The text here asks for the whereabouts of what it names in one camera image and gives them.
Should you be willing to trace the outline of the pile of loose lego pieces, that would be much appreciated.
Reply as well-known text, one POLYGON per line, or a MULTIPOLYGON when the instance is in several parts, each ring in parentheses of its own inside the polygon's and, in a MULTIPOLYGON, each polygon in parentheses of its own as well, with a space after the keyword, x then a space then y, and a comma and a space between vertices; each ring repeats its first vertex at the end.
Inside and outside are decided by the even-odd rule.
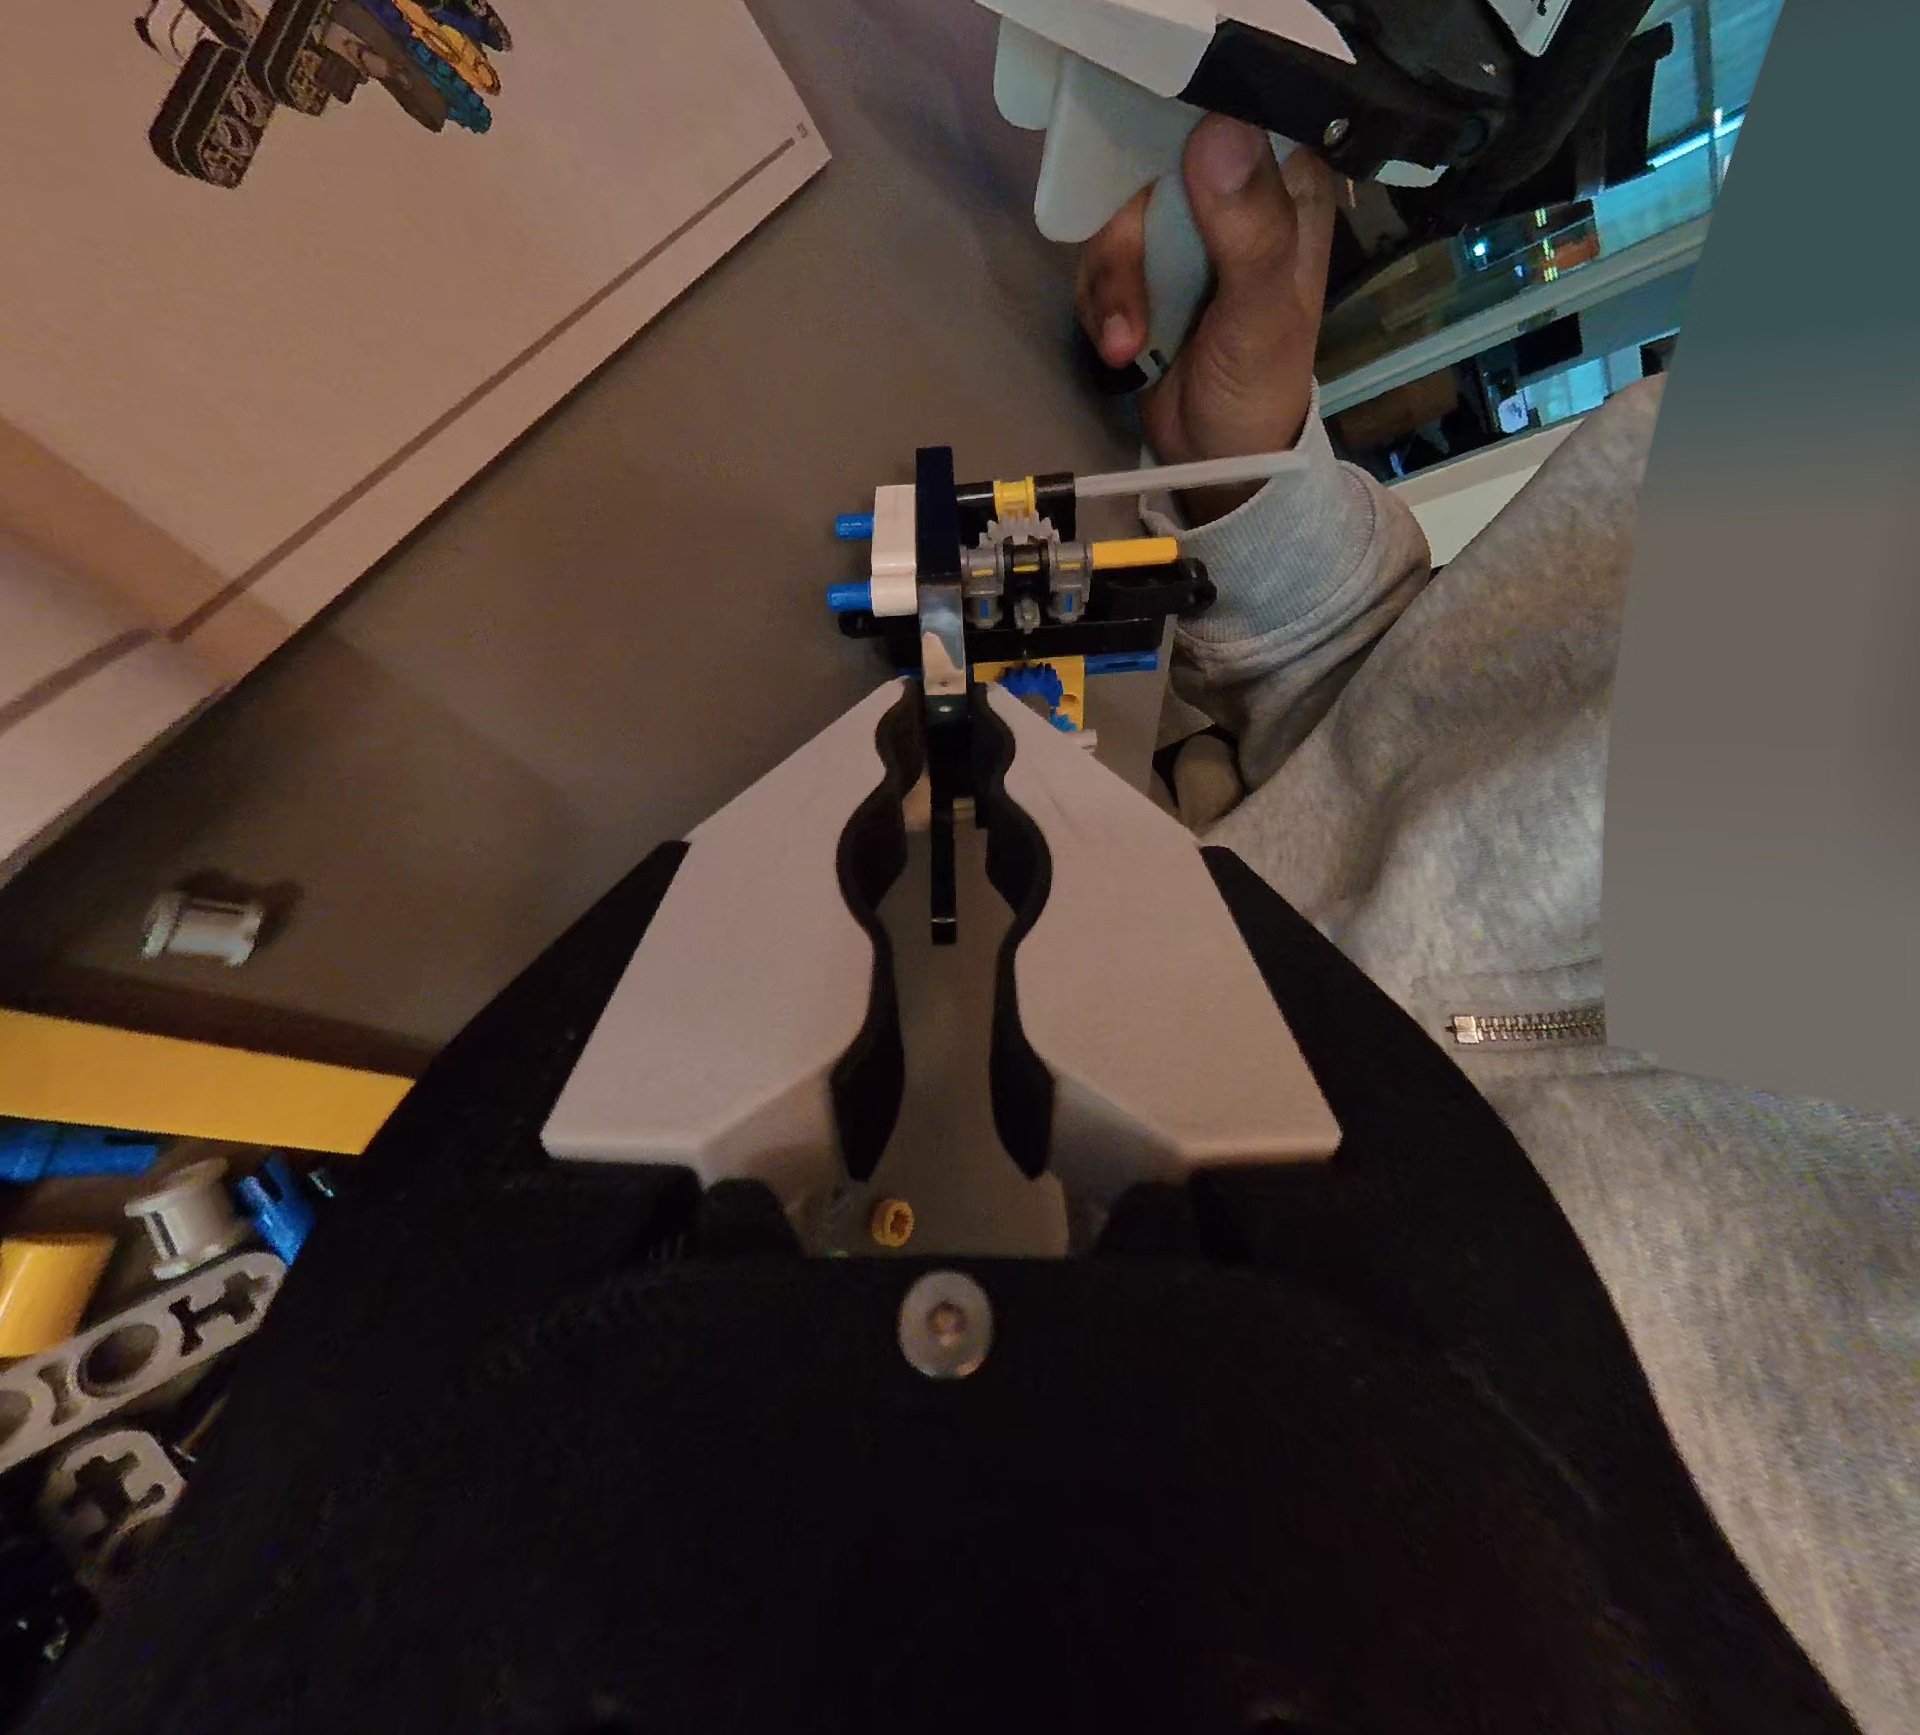
POLYGON ((4 1721, 158 1543, 413 1075, 4 1011, 4 1721))

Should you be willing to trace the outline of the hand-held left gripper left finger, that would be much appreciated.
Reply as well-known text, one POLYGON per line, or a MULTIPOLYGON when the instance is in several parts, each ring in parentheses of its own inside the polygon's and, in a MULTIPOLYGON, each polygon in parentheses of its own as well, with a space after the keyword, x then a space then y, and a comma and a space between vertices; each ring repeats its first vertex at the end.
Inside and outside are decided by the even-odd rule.
POLYGON ((848 1181, 831 1071, 868 1015, 874 943, 839 848, 914 698, 884 684, 693 830, 541 1129, 550 1157, 748 1177, 783 1203, 848 1181))

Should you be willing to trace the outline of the person's right forearm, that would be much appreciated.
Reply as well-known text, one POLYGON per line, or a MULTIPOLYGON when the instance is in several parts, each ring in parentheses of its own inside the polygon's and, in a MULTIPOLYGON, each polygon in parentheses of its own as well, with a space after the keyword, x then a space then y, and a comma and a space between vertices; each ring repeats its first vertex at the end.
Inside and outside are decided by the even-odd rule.
POLYGON ((1247 798, 1204 834, 1297 901, 1389 858, 1600 868, 1635 524, 1669 380, 1584 416, 1437 568, 1405 494, 1333 456, 1185 538, 1216 604, 1181 696, 1236 742, 1247 798))

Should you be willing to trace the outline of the lego technic gear assembly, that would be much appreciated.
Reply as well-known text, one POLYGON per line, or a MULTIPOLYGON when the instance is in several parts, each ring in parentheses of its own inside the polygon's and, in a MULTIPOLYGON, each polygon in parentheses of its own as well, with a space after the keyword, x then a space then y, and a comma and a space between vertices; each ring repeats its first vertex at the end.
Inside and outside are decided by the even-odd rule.
POLYGON ((929 923, 959 937, 957 824, 973 778, 974 690, 1042 704, 1059 732, 1087 732, 1089 680, 1159 668, 1169 626, 1216 598, 1203 562, 1176 538, 1099 538, 1082 510, 1099 502, 1264 486, 1304 452, 1077 476, 1051 472, 961 482, 948 448, 916 454, 911 484, 877 490, 835 534, 868 548, 868 572, 828 590, 851 640, 880 644, 925 692, 931 784, 929 923))

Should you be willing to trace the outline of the white lego connector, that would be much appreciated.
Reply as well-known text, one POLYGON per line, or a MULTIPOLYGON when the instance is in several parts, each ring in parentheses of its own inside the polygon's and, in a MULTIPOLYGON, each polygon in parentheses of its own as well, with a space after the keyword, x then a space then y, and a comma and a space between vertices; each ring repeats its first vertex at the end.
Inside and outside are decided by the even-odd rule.
POLYGON ((215 873, 177 883, 149 903, 139 953, 241 969, 289 931, 302 893, 294 881, 253 885, 215 873))

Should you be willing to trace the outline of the lego instruction booklet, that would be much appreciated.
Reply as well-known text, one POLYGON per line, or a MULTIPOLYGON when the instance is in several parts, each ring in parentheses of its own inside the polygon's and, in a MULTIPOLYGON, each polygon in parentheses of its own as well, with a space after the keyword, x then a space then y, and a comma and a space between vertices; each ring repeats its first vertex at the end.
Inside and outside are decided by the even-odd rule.
POLYGON ((4 0, 4 879, 828 160, 745 0, 4 0))

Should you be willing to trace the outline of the person's right hand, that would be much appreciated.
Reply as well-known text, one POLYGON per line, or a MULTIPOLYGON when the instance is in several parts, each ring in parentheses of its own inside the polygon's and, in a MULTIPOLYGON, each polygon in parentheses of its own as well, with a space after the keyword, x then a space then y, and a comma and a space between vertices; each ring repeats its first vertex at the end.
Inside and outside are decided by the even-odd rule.
MULTIPOLYGON (((1313 402, 1343 180, 1313 154, 1277 162, 1266 132, 1228 116, 1206 116, 1189 136, 1182 180, 1212 262, 1212 298, 1140 404, 1143 438, 1169 466, 1288 452, 1313 402)), ((1077 254, 1077 318, 1112 370, 1147 348, 1148 200, 1148 190, 1137 194, 1077 254)), ((1189 528, 1200 528, 1263 486, 1219 484, 1175 502, 1189 528)))

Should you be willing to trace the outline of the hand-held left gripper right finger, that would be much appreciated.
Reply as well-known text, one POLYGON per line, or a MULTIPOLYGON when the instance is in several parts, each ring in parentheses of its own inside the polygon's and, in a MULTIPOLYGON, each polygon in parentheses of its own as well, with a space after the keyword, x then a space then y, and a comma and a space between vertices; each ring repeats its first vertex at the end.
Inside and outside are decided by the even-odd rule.
POLYGON ((981 696, 1000 1141, 1072 1211, 1143 1183, 1323 1163, 1340 1125, 1198 842, 1017 698, 981 696))

